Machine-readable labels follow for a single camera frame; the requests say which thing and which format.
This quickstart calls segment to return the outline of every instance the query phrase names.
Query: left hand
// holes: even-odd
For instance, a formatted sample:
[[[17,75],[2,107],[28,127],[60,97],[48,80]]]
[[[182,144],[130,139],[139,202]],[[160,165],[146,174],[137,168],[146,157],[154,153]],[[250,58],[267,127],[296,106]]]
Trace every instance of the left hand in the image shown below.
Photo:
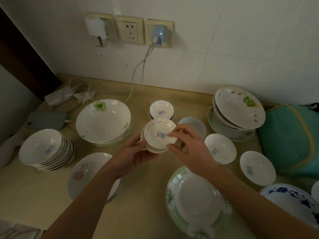
[[[118,179],[131,172],[137,165],[158,157],[159,154],[142,151],[147,142],[144,139],[136,144],[140,137],[141,134],[133,137],[106,163],[115,169]]]

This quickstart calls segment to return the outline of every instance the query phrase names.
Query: countertop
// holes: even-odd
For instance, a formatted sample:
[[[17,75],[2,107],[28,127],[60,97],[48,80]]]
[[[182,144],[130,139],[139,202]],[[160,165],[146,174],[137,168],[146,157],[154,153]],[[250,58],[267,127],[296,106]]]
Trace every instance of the countertop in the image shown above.
[[[115,154],[125,141],[140,133],[150,121],[148,109],[156,100],[167,100],[175,106],[176,124],[184,117],[195,117],[205,124],[206,135],[214,133],[207,121],[207,113],[212,106],[212,95],[135,85],[134,93],[126,103],[130,108],[133,122],[129,136],[116,145],[96,147],[79,137],[75,131],[77,115],[87,104],[95,100],[111,98],[124,102],[129,95],[130,84],[67,75],[59,77],[64,82],[69,78],[72,78],[72,83],[81,81],[88,85],[92,82],[98,88],[94,100],[78,108],[76,108],[77,100],[72,99],[55,109],[55,111],[68,112],[68,118],[73,121],[60,132],[74,143],[75,159],[63,169],[38,173],[34,167],[20,163],[16,148],[12,161],[0,169],[0,218],[2,219],[42,229],[49,228],[71,203],[67,182],[73,167],[91,153]],[[52,109],[43,102],[38,110]],[[23,126],[18,133],[26,139],[36,131]],[[242,153],[249,150],[262,152],[257,133],[249,141],[234,144],[237,157],[232,163],[224,166],[247,185],[260,191],[262,187],[250,182],[239,166]],[[189,238],[173,223],[165,206],[168,179],[180,166],[182,163],[179,158],[168,151],[155,160],[138,166],[123,177],[117,196],[103,210],[93,238]],[[308,183],[304,180],[278,176],[277,182],[297,185],[309,191],[312,181]],[[216,239],[255,238],[236,212],[229,227],[215,233]]]

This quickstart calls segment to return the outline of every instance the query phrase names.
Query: right hand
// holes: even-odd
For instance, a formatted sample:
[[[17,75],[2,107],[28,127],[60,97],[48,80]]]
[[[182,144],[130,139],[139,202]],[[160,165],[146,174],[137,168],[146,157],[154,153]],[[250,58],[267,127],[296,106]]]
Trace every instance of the right hand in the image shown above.
[[[206,178],[211,175],[213,170],[219,168],[213,155],[205,145],[204,140],[190,124],[177,125],[168,136],[179,138],[185,143],[188,148],[186,153],[175,144],[168,144],[167,147],[175,153],[183,164],[194,174]]]

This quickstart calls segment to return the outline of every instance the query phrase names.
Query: hand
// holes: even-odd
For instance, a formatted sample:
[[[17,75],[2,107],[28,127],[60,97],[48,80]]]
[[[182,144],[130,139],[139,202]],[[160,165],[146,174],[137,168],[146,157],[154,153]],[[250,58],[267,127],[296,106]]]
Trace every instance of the hand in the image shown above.
[[[131,172],[137,165],[154,159],[159,155],[147,150],[142,151],[147,142],[144,139],[136,145],[140,137],[141,134],[133,137],[107,162],[108,166],[115,169],[118,179]]]
[[[216,163],[204,140],[190,124],[177,125],[168,136],[179,138],[185,143],[188,149],[186,153],[175,144],[168,144],[167,147],[175,153],[183,164],[194,174],[206,178],[214,169],[219,168],[219,165]]]

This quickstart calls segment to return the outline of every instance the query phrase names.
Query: forearm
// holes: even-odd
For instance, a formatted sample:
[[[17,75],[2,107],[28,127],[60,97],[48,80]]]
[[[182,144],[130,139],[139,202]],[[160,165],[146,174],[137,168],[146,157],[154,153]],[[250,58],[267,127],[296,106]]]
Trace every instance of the forearm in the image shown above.
[[[42,239],[92,238],[115,180],[115,171],[106,163]]]
[[[218,166],[207,179],[232,204],[258,238],[266,238],[267,235],[281,239],[302,238],[305,235],[307,238],[319,238],[316,229],[251,189],[229,170]]]

